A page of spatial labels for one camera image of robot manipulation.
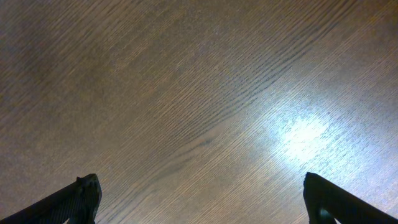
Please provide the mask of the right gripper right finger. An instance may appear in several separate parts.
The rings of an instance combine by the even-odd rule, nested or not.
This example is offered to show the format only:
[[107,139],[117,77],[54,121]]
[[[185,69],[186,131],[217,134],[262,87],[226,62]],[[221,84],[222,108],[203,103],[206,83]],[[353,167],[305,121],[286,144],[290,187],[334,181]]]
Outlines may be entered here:
[[396,218],[318,174],[306,173],[303,186],[303,197],[310,224],[397,223]]

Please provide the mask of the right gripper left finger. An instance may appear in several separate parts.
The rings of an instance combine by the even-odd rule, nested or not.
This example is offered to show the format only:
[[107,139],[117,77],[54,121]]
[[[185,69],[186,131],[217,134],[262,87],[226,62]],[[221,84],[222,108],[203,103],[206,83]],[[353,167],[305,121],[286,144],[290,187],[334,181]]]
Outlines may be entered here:
[[75,182],[31,206],[1,220],[15,223],[95,224],[102,191],[96,174],[78,177]]

